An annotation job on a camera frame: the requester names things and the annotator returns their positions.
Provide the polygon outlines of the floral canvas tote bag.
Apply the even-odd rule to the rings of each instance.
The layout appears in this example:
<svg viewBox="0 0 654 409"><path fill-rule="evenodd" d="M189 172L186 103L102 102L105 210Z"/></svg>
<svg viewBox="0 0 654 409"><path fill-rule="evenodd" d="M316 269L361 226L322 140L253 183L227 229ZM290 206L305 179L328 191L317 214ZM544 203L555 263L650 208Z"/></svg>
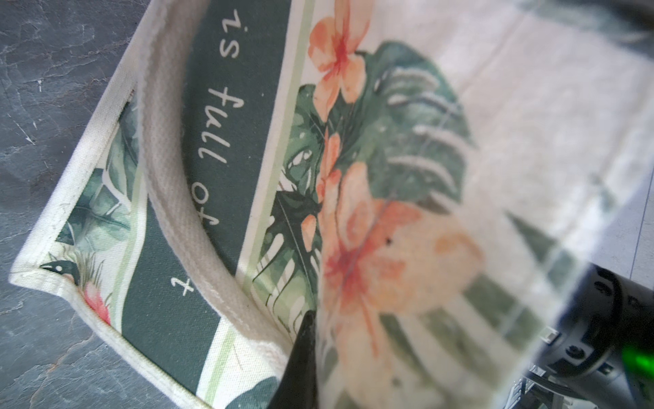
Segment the floral canvas tote bag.
<svg viewBox="0 0 654 409"><path fill-rule="evenodd" d="M10 283L184 408L502 407L653 163L650 1L153 1Z"/></svg>

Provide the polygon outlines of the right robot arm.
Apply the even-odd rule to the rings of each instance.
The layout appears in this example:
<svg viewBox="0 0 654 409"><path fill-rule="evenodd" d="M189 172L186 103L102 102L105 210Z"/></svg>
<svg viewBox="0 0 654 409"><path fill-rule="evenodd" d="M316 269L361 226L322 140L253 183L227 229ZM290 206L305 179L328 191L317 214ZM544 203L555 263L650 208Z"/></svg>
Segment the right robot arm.
<svg viewBox="0 0 654 409"><path fill-rule="evenodd" d="M653 406L653 291L596 264L504 408Z"/></svg>

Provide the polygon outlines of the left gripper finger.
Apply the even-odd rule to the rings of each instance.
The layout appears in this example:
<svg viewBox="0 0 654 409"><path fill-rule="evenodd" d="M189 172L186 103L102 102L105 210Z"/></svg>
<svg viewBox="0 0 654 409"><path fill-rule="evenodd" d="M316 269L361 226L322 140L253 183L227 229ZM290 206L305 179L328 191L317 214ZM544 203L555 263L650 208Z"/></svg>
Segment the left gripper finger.
<svg viewBox="0 0 654 409"><path fill-rule="evenodd" d="M268 407L311 409L318 407L316 312L305 313L284 375Z"/></svg>

